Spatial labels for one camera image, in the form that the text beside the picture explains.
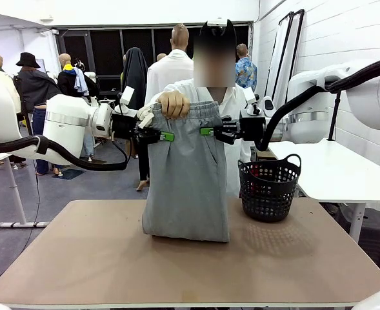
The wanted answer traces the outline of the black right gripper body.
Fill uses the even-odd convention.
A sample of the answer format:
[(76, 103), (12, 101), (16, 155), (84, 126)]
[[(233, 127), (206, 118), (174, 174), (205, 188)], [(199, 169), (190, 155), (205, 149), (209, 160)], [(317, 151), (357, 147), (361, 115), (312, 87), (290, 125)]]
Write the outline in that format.
[(240, 119), (241, 137), (245, 141), (261, 141), (265, 132), (264, 117), (245, 117)]

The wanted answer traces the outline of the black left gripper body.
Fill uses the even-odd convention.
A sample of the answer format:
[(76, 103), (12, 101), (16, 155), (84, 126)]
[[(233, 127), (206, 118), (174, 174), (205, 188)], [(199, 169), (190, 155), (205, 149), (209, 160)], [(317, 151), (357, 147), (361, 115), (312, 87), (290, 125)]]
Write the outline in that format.
[(137, 118), (135, 116), (113, 113), (111, 120), (111, 135), (114, 138), (129, 140), (134, 137), (137, 126)]

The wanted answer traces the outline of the person's right hand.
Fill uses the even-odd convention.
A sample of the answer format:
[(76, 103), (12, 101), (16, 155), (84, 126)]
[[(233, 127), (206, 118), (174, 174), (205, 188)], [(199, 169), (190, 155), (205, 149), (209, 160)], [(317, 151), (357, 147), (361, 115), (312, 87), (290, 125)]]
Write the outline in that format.
[(161, 105), (163, 116), (168, 119), (184, 118), (190, 110), (189, 99), (177, 90), (163, 92), (156, 102)]

